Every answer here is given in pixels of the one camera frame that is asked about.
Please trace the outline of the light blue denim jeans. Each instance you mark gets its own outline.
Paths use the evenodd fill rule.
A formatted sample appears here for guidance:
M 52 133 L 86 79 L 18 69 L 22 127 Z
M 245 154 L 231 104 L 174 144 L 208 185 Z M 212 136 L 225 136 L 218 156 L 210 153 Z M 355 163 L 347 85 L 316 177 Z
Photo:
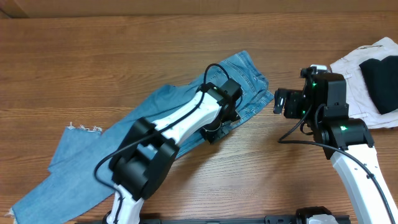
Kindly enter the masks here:
M 164 85 L 104 133 L 68 126 L 48 166 L 50 175 L 14 204 L 9 214 L 15 223 L 65 223 L 91 210 L 114 193 L 95 180 L 95 165 L 118 148 L 135 120 L 163 118 L 190 101 L 204 80 L 221 86 L 227 77 L 243 89 L 243 97 L 238 101 L 241 124 L 274 98 L 268 79 L 254 66 L 249 54 L 242 51 L 188 85 Z

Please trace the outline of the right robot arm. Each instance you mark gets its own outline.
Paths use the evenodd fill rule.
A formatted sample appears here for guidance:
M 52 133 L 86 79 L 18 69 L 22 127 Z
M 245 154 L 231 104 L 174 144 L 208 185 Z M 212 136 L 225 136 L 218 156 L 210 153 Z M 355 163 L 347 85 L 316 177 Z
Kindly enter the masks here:
M 323 148 L 341 178 L 359 223 L 397 223 L 397 205 L 383 178 L 374 139 L 365 122 L 350 118 L 346 80 L 324 65 L 303 68 L 302 90 L 275 91 L 274 113 L 307 125 L 312 141 Z

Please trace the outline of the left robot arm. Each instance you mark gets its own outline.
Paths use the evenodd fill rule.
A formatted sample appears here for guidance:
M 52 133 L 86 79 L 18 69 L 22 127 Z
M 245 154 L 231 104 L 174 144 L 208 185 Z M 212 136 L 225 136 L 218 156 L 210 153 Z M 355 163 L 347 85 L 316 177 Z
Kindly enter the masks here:
M 172 114 L 148 121 L 139 118 L 109 162 L 115 199 L 103 223 L 139 223 L 143 203 L 165 180 L 180 150 L 192 134 L 209 142 L 221 136 L 221 126 L 239 121 L 236 102 L 241 85 L 229 79 L 221 87 L 203 83 L 195 96 Z

